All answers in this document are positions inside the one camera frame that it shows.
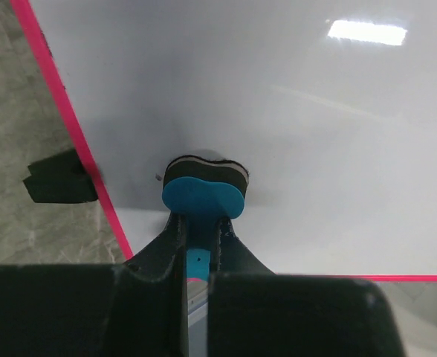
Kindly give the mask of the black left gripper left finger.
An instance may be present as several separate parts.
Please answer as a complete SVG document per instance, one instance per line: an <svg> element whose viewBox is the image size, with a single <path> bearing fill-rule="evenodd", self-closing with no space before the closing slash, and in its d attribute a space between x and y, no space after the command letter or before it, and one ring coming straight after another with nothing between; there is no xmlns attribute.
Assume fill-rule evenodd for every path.
<svg viewBox="0 0 437 357"><path fill-rule="evenodd" d="M122 264L0 265L0 356L186 356L186 235Z"/></svg>

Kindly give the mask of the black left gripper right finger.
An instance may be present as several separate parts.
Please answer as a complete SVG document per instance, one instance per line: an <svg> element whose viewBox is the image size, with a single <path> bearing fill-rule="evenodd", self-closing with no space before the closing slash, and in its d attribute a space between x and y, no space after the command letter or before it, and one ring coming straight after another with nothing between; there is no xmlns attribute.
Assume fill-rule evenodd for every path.
<svg viewBox="0 0 437 357"><path fill-rule="evenodd" d="M403 356L392 310L359 278L274 274L220 219L208 286L209 356Z"/></svg>

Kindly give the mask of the blue bone-shaped eraser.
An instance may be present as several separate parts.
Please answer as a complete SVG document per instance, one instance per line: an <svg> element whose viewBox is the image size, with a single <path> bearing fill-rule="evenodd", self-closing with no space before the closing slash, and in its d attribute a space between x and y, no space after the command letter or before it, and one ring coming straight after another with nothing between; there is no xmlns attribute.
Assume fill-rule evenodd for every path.
<svg viewBox="0 0 437 357"><path fill-rule="evenodd" d="M187 279L208 280L220 219L235 219L245 208L249 172L228 159L182 155L166 167L162 202L187 224Z"/></svg>

